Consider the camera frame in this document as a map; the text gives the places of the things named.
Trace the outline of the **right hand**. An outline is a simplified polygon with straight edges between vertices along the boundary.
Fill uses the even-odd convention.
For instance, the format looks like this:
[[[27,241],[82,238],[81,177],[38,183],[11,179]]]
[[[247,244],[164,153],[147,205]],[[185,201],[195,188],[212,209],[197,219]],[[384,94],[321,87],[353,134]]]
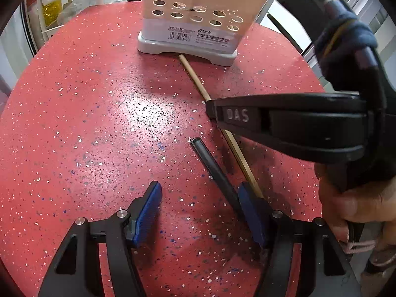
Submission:
[[[327,177],[327,167],[315,165],[320,181],[319,198],[322,217],[337,240],[347,241],[350,236],[347,222],[383,224],[376,248],[381,251],[395,245],[395,179],[373,182],[341,193]]]

